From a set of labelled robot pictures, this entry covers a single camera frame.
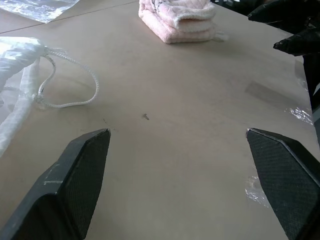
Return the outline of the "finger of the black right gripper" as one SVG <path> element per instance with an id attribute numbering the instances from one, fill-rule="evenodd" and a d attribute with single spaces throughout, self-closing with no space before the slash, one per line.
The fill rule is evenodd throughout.
<path id="1" fill-rule="evenodd" d="M 320 28 L 320 0 L 269 0 L 251 11 L 248 19 L 288 33 Z"/>
<path id="2" fill-rule="evenodd" d="M 273 48 L 281 52 L 303 56 L 320 53 L 320 26 L 279 27 L 280 30 L 292 34 L 273 45 Z"/>

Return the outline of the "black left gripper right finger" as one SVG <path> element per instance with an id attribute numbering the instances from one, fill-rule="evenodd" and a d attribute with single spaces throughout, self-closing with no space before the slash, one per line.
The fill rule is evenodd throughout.
<path id="1" fill-rule="evenodd" d="M 249 128 L 257 175 L 288 240 L 320 240 L 320 161 L 299 141 Z"/>

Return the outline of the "folded pink towel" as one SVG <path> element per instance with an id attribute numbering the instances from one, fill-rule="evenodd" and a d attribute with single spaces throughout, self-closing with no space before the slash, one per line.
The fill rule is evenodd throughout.
<path id="1" fill-rule="evenodd" d="M 139 0 L 139 18 L 165 44 L 226 41 L 215 15 L 210 0 Z"/>

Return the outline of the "clear plastic sheet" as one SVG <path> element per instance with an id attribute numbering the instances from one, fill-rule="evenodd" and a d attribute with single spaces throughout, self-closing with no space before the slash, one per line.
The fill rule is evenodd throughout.
<path id="1" fill-rule="evenodd" d="M 0 0 L 0 9 L 47 24 L 80 0 Z"/>

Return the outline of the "white translucent drawstring bag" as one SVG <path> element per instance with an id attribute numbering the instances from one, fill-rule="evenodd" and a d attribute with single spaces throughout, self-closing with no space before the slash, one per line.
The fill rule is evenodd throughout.
<path id="1" fill-rule="evenodd" d="M 37 38 L 0 36 L 0 157 L 30 113 L 44 53 Z"/>

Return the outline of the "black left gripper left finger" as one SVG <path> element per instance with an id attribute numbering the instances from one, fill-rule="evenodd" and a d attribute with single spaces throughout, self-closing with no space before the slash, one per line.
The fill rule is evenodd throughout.
<path id="1" fill-rule="evenodd" d="M 0 230 L 0 240 L 85 240 L 111 139 L 99 129 L 72 140 Z"/>

